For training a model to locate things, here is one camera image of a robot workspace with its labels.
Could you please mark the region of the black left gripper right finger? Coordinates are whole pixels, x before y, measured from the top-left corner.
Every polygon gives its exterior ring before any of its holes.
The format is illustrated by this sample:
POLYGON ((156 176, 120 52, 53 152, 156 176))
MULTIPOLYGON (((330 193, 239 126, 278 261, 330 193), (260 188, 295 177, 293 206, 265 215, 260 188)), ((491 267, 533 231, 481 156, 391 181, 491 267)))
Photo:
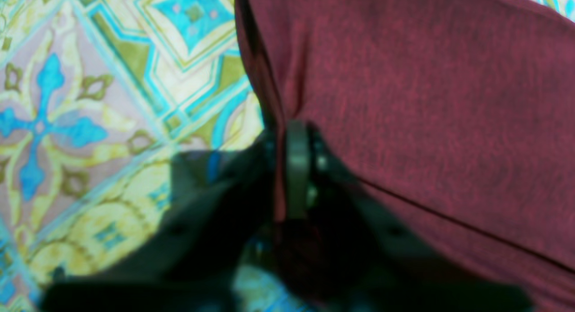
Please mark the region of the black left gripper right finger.
POLYGON ((285 132, 285 283, 325 312, 529 312, 513 285, 480 278, 369 195, 314 126, 285 132))

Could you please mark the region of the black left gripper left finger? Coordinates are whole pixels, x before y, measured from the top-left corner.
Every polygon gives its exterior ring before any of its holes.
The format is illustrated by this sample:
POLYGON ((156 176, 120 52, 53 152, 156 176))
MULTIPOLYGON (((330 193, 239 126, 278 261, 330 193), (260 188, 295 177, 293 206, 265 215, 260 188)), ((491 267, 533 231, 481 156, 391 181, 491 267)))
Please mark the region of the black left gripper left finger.
POLYGON ((172 211, 145 244, 90 276, 65 276, 42 312, 236 312, 233 277, 243 249, 272 216, 275 138, 262 133, 218 177, 172 211))

